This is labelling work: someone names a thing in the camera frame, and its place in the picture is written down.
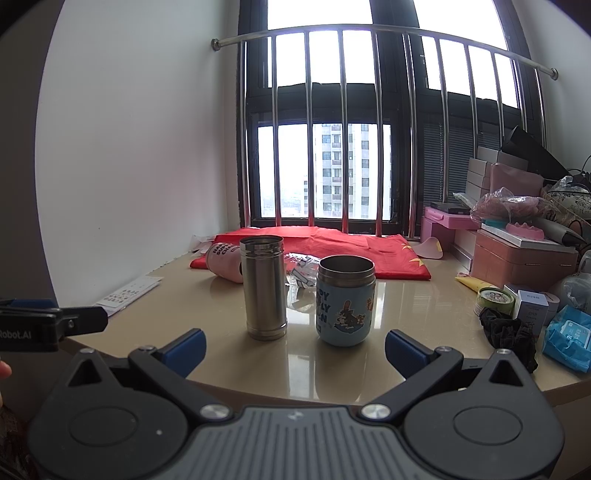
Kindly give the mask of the person's left hand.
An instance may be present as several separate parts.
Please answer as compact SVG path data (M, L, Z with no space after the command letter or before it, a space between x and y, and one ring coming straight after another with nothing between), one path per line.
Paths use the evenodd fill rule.
M3 360L0 361L0 381L8 379L12 375L12 368ZM0 407L3 406L3 397L0 394Z

